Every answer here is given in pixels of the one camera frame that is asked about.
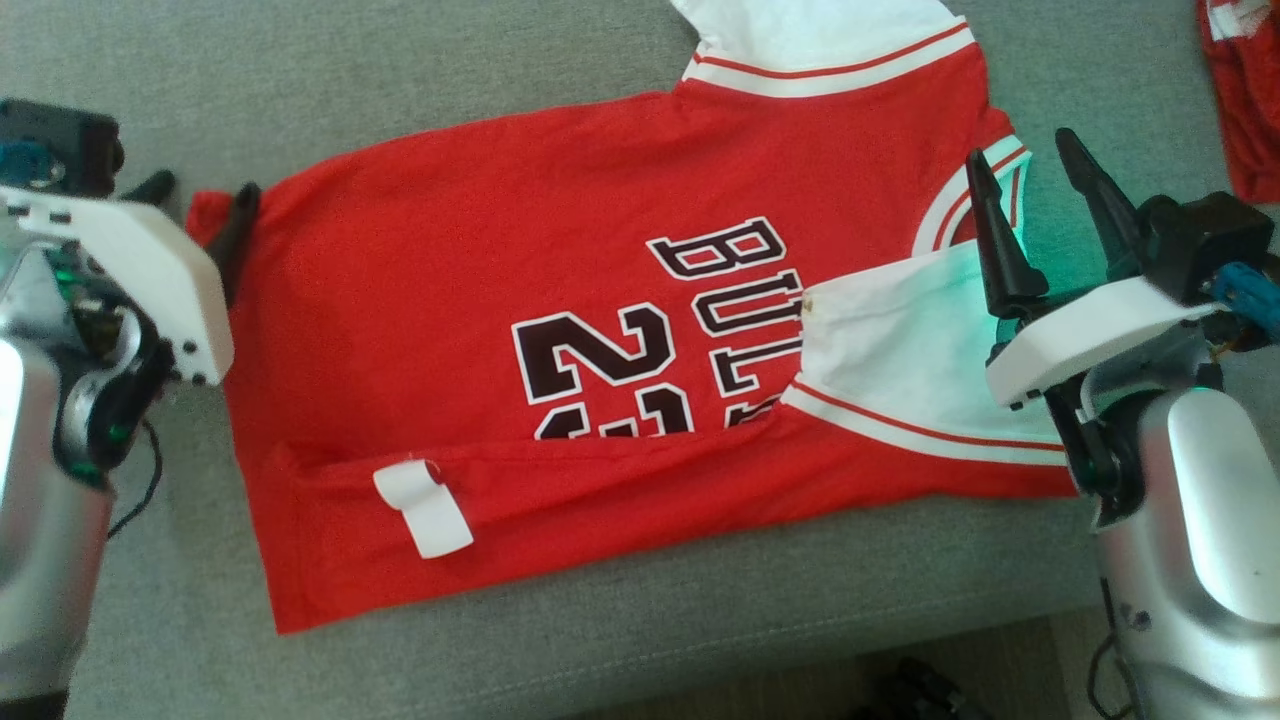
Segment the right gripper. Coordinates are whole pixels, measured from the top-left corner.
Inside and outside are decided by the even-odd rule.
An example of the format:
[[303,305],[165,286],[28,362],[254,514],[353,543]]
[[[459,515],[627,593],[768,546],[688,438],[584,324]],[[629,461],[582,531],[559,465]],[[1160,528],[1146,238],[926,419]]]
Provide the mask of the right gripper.
[[[1183,305],[1151,281],[1133,278],[1142,274],[1134,250],[1140,240],[1135,206],[1075,131],[1061,127],[1053,138],[1070,186],[1089,209],[1107,263],[1106,277],[1114,283],[1033,320],[988,363],[987,386],[995,402],[1005,407],[1134,350],[1181,322],[1226,309],[1216,301]],[[979,149],[966,159],[966,179],[987,310],[1000,320],[1029,322],[1050,283],[1029,264],[1002,210],[1004,191]]]

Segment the large grey sofa seat cushion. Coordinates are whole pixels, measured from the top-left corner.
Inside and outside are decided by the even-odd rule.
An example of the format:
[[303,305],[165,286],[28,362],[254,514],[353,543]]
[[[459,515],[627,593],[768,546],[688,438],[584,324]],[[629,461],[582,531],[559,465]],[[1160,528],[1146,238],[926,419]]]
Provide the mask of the large grey sofa seat cushion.
[[[1133,199],[1228,187],[1193,0],[955,0],[1033,150],[1036,263],[1102,268],[1053,149]],[[0,0],[0,96],[114,115],[123,184],[270,184],[438,126],[668,88],[666,0]],[[279,637],[215,389],[154,406],[164,478],[108,547],[67,720],[847,717],[902,656],[997,720],[1100,720],[1083,498],[928,498]]]

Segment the red basketball jersey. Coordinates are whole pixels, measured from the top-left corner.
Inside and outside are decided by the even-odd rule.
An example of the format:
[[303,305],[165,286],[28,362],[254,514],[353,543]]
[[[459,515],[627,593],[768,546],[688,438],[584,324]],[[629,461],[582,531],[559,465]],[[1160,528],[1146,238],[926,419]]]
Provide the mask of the red basketball jersey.
[[1070,495],[986,386],[973,151],[1030,160],[942,0],[671,0],[673,88],[266,190],[230,310],[276,632],[846,509]]

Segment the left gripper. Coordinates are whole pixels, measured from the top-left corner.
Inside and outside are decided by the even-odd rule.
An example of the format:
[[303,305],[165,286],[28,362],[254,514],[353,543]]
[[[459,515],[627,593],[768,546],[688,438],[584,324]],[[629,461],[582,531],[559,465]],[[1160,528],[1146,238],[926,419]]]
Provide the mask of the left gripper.
[[24,231],[78,242],[173,343],[182,377],[219,386],[234,359],[227,307],[241,287],[262,190],[247,182],[230,197],[206,254],[159,209],[175,187],[177,176],[161,169],[122,200],[0,186],[0,204],[23,211],[17,223]]

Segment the red shorts with white stripes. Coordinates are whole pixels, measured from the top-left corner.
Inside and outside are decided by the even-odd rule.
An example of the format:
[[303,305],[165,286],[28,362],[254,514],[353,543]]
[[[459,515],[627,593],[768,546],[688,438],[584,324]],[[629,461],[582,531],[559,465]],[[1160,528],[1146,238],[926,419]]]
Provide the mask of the red shorts with white stripes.
[[1280,205],[1280,0],[1193,0],[1236,196]]

